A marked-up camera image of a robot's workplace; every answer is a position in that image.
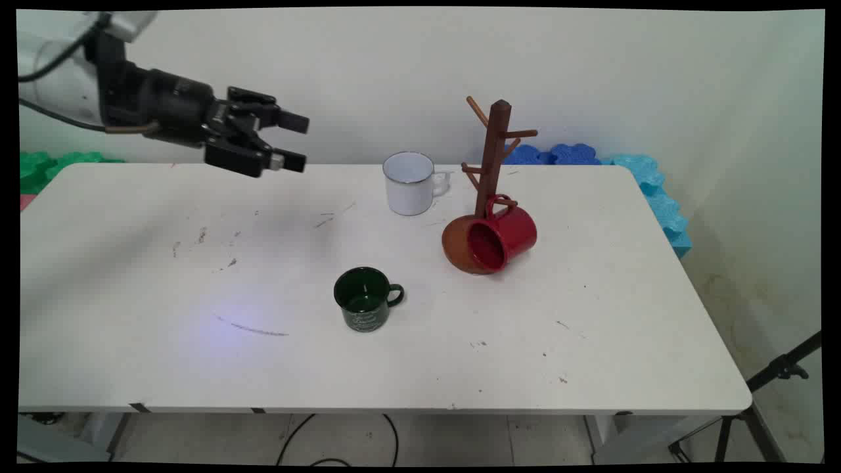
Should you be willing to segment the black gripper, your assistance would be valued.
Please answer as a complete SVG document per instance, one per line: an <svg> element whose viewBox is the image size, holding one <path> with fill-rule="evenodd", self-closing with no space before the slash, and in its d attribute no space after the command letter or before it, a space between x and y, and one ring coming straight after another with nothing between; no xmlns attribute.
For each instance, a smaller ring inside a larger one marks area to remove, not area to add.
<svg viewBox="0 0 841 473"><path fill-rule="evenodd" d="M205 164L258 179L264 171L303 173L307 156L269 146L255 134L226 137L208 123L218 108L213 87L186 77L134 66L139 86L134 132L181 146L204 146ZM274 96L228 87L229 110L235 117L253 117L258 129L279 127L306 134L310 120L277 105Z"/></svg>

